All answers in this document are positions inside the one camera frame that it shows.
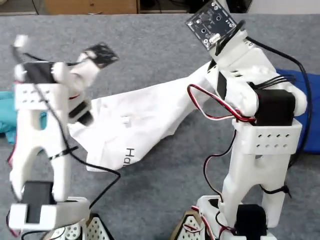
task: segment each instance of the red wire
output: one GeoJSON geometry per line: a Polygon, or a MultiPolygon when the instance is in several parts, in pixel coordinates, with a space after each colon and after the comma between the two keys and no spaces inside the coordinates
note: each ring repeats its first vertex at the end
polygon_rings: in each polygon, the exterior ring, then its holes
{"type": "Polygon", "coordinates": [[[13,229],[11,229],[9,227],[9,215],[10,215],[10,210],[9,210],[8,214],[6,215],[6,217],[5,217],[6,226],[9,229],[10,233],[12,234],[12,236],[14,236],[15,238],[18,238],[20,236],[20,234],[21,234],[21,231],[15,232],[13,229]]]}
{"type": "MultiPolygon", "coordinates": [[[[195,88],[197,89],[198,91],[208,95],[209,97],[213,98],[214,100],[216,100],[220,105],[222,105],[225,109],[228,110],[228,112],[230,112],[236,119],[238,119],[239,121],[242,121],[242,122],[253,122],[255,121],[256,119],[254,117],[248,117],[248,116],[242,116],[241,113],[239,112],[239,110],[237,109],[233,109],[232,107],[229,106],[229,104],[227,104],[224,100],[222,100],[221,98],[219,98],[218,96],[216,96],[215,94],[205,90],[204,88],[198,86],[198,85],[195,85],[195,84],[190,84],[188,87],[187,87],[187,92],[189,94],[189,97],[191,98],[193,104],[200,110],[200,106],[199,104],[197,103],[197,100],[196,98],[194,97],[194,95],[192,94],[191,92],[191,88],[195,88]]],[[[209,118],[212,118],[214,120],[218,120],[218,119],[223,119],[223,118],[226,118],[226,117],[229,117],[230,115],[227,115],[227,116],[219,116],[219,117],[216,117],[216,116],[211,116],[207,113],[205,113],[209,118]]]]}

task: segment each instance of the cable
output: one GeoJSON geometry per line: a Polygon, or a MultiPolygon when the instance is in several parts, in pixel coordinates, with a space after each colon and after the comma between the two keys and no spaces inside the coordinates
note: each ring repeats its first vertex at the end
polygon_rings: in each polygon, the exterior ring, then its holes
{"type": "MultiPolygon", "coordinates": [[[[31,59],[40,61],[40,62],[55,63],[54,61],[45,60],[45,59],[43,59],[43,58],[37,57],[37,56],[35,56],[35,55],[32,55],[32,54],[30,54],[30,53],[28,53],[28,52],[24,52],[23,55],[25,55],[25,56],[27,56],[27,57],[29,57],[29,58],[31,58],[31,59]]],[[[75,65],[77,65],[77,64],[79,64],[79,63],[81,63],[81,62],[66,62],[66,64],[67,64],[68,66],[75,66],[75,65]]]]}
{"type": "Polygon", "coordinates": [[[21,231],[16,232],[12,228],[9,227],[9,215],[10,215],[10,210],[8,211],[7,215],[5,216],[6,227],[9,229],[10,233],[12,234],[12,236],[17,238],[17,237],[20,236],[21,231]]]}
{"type": "Polygon", "coordinates": [[[36,5],[35,5],[35,1],[34,0],[31,0],[31,1],[32,1],[32,5],[34,7],[36,14],[39,15],[38,9],[36,8],[36,5]]]}
{"type": "Polygon", "coordinates": [[[194,227],[194,226],[190,226],[188,224],[183,224],[182,225],[183,229],[186,230],[187,232],[191,233],[191,234],[196,234],[196,233],[200,233],[204,228],[201,227],[200,229],[194,227]]]}
{"type": "Polygon", "coordinates": [[[247,37],[246,39],[248,41],[252,42],[253,44],[257,45],[258,47],[266,49],[274,54],[277,54],[277,55],[295,63],[299,67],[299,69],[302,73],[302,76],[304,78],[304,84],[305,84],[305,88],[306,88],[306,99],[307,99],[307,104],[308,104],[308,106],[307,106],[307,121],[304,126],[304,134],[301,139],[301,144],[300,144],[299,148],[297,149],[296,153],[291,156],[291,159],[290,159],[290,162],[288,165],[288,168],[291,168],[299,160],[300,155],[304,151],[304,148],[305,148],[307,141],[308,141],[310,126],[311,126],[311,121],[312,121],[312,114],[313,114],[312,90],[311,90],[308,74],[307,74],[304,66],[298,60],[296,60],[294,57],[289,56],[279,50],[276,50],[276,49],[270,47],[270,46],[267,46],[257,40],[254,40],[251,37],[247,37]]]}
{"type": "Polygon", "coordinates": [[[47,231],[27,231],[26,233],[22,234],[21,240],[25,240],[25,236],[31,235],[31,234],[42,234],[46,233],[47,231]]]}
{"type": "Polygon", "coordinates": [[[176,1],[176,0],[169,0],[173,5],[176,5],[178,7],[186,7],[188,6],[187,3],[182,2],[182,1],[176,1]]]}
{"type": "Polygon", "coordinates": [[[204,227],[206,228],[206,230],[209,234],[210,240],[216,240],[215,235],[211,230],[211,227],[210,227],[208,220],[206,219],[206,217],[203,214],[200,214],[199,208],[197,206],[191,206],[191,209],[196,211],[200,215],[200,217],[204,223],[204,227]]]}
{"type": "MultiPolygon", "coordinates": [[[[23,61],[21,60],[20,56],[19,56],[19,53],[18,53],[18,50],[16,47],[12,46],[12,55],[13,57],[15,58],[15,60],[19,63],[19,64],[23,64],[23,61]]],[[[42,68],[39,68],[39,71],[43,74],[43,76],[45,77],[46,76],[46,73],[43,72],[42,68]]],[[[48,103],[48,101],[46,100],[46,98],[44,97],[42,91],[40,90],[40,88],[38,87],[38,83],[35,81],[36,78],[35,77],[32,77],[30,76],[30,73],[28,71],[25,72],[26,76],[29,78],[29,80],[33,80],[34,83],[33,83],[33,86],[35,88],[35,90],[37,91],[37,93],[39,94],[40,98],[44,101],[44,104],[46,105],[46,107],[48,108],[48,110],[51,112],[51,114],[53,115],[53,117],[56,119],[57,123],[58,123],[58,126],[59,126],[59,129],[60,129],[60,132],[61,132],[61,135],[62,135],[62,139],[63,139],[63,142],[65,144],[65,147],[66,147],[66,150],[69,152],[69,154],[76,160],[78,161],[79,163],[85,165],[85,166],[88,166],[88,167],[91,167],[91,168],[95,168],[95,169],[99,169],[99,170],[102,170],[102,171],[106,171],[106,172],[110,172],[110,173],[113,173],[116,175],[116,178],[92,201],[92,203],[90,204],[89,206],[89,209],[91,209],[96,203],[97,201],[120,179],[121,177],[121,174],[118,172],[118,171],[115,171],[113,169],[110,169],[110,168],[107,168],[107,167],[102,167],[102,166],[97,166],[97,165],[93,165],[93,164],[90,164],[90,163],[87,163],[83,160],[81,160],[79,157],[77,157],[76,155],[73,154],[73,152],[71,151],[71,148],[69,146],[69,143],[68,143],[68,140],[67,140],[67,137],[65,135],[65,132],[64,132],[64,128],[56,114],[56,112],[52,109],[52,106],[48,103]]]]}
{"type": "Polygon", "coordinates": [[[241,28],[245,25],[246,21],[245,20],[241,20],[236,26],[235,28],[233,28],[229,33],[227,33],[227,35],[220,39],[217,43],[216,43],[216,48],[215,48],[215,55],[218,56],[222,50],[225,48],[225,46],[227,45],[227,43],[239,32],[239,30],[241,30],[241,28]]]}
{"type": "Polygon", "coordinates": [[[265,89],[265,88],[274,86],[279,83],[285,83],[285,82],[294,83],[295,81],[296,81],[296,77],[292,74],[278,75],[278,76],[275,76],[267,81],[253,85],[252,88],[253,89],[265,89]]]}
{"type": "Polygon", "coordinates": [[[230,104],[228,104],[227,102],[225,102],[224,100],[222,100],[220,97],[218,97],[217,95],[205,90],[204,88],[202,88],[199,85],[196,84],[190,84],[187,87],[187,92],[189,94],[189,97],[191,98],[193,104],[202,112],[202,114],[213,121],[220,121],[220,120],[224,120],[224,119],[228,119],[228,118],[236,118],[237,120],[241,121],[241,122],[254,122],[256,119],[254,117],[247,117],[247,116],[242,116],[239,111],[237,109],[234,109],[230,104]],[[193,95],[193,93],[191,92],[191,88],[195,88],[197,90],[199,90],[200,92],[208,95],[209,97],[213,98],[214,100],[216,100],[221,106],[223,106],[225,109],[228,110],[228,112],[231,113],[231,115],[227,115],[227,116],[211,116],[207,113],[205,113],[203,111],[203,109],[200,107],[197,99],[195,98],[195,96],[193,95]]]}
{"type": "Polygon", "coordinates": [[[205,159],[204,163],[203,163],[203,176],[204,176],[206,182],[208,183],[209,187],[210,187],[216,194],[218,194],[218,195],[220,196],[220,199],[221,199],[221,202],[222,202],[222,203],[224,202],[224,199],[223,199],[223,197],[222,197],[222,193],[221,193],[220,191],[218,191],[217,189],[215,189],[215,188],[211,185],[211,183],[210,183],[210,181],[209,181],[209,179],[208,179],[208,175],[207,175],[207,167],[208,167],[209,161],[210,161],[213,157],[215,157],[215,158],[216,158],[216,157],[222,157],[222,156],[224,156],[224,155],[226,155],[226,154],[228,154],[228,153],[230,152],[230,150],[231,150],[231,148],[232,148],[232,145],[233,145],[233,143],[234,143],[234,141],[235,141],[236,134],[237,134],[237,131],[234,130],[234,132],[233,132],[233,137],[232,137],[232,140],[231,140],[231,142],[230,142],[230,145],[228,146],[228,148],[226,149],[225,152],[220,153],[220,154],[212,154],[212,155],[208,156],[208,157],[205,159]]]}
{"type": "Polygon", "coordinates": [[[159,0],[155,0],[156,1],[156,4],[158,4],[158,7],[159,7],[159,10],[160,10],[160,13],[162,14],[162,6],[161,6],[161,3],[159,0]]]}
{"type": "Polygon", "coordinates": [[[54,238],[50,238],[49,240],[59,239],[65,232],[66,232],[66,228],[63,229],[63,232],[62,232],[59,236],[56,236],[56,237],[54,237],[54,238]]]}

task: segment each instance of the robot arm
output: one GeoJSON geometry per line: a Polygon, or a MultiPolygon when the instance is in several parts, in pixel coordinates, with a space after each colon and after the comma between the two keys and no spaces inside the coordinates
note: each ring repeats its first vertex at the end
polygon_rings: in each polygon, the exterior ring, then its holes
{"type": "MultiPolygon", "coordinates": [[[[25,43],[26,37],[18,36],[16,50],[25,43]]],[[[68,122],[90,124],[91,105],[84,91],[100,70],[118,57],[106,44],[99,43],[86,49],[78,60],[73,66],[35,61],[15,67],[18,128],[10,181],[19,203],[11,205],[9,226],[12,229],[50,231],[89,218],[88,200],[68,197],[71,156],[66,151],[64,136],[68,135],[68,122]],[[48,110],[47,104],[55,114],[48,110]],[[45,129],[41,129],[39,123],[41,112],[47,114],[45,129]],[[53,168],[53,182],[30,180],[32,164],[41,149],[47,153],[53,168]]]]}
{"type": "Polygon", "coordinates": [[[207,80],[216,94],[241,115],[255,118],[232,121],[236,136],[221,197],[201,197],[198,211],[221,240],[275,240],[268,228],[279,222],[288,164],[302,129],[294,117],[306,111],[307,98],[290,76],[276,73],[263,51],[247,39],[244,22],[236,24],[218,1],[210,1],[186,24],[212,56],[207,80]],[[242,204],[254,185],[264,191],[261,206],[242,204]],[[222,225],[235,235],[221,234],[222,225]]]}

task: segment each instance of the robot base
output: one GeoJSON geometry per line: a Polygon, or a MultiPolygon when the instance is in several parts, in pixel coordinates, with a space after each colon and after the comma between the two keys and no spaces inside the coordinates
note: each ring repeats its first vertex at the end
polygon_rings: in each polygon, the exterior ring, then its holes
{"type": "MultiPolygon", "coordinates": [[[[198,199],[196,206],[199,208],[199,212],[186,212],[179,225],[171,235],[170,240],[208,240],[208,234],[205,230],[205,224],[201,220],[201,216],[205,217],[208,222],[213,235],[216,239],[220,240],[246,240],[245,236],[233,235],[230,231],[224,230],[220,238],[219,234],[222,227],[216,222],[216,215],[219,212],[218,203],[220,197],[218,195],[206,195],[198,199]],[[186,230],[184,225],[191,226],[194,229],[186,230]]],[[[227,221],[222,214],[218,215],[218,221],[227,226],[227,221]]],[[[260,240],[277,240],[276,237],[267,232],[266,236],[261,236],[260,240]]]]}
{"type": "Polygon", "coordinates": [[[92,214],[90,219],[73,225],[61,227],[48,233],[43,240],[114,240],[99,215],[92,214]]]}

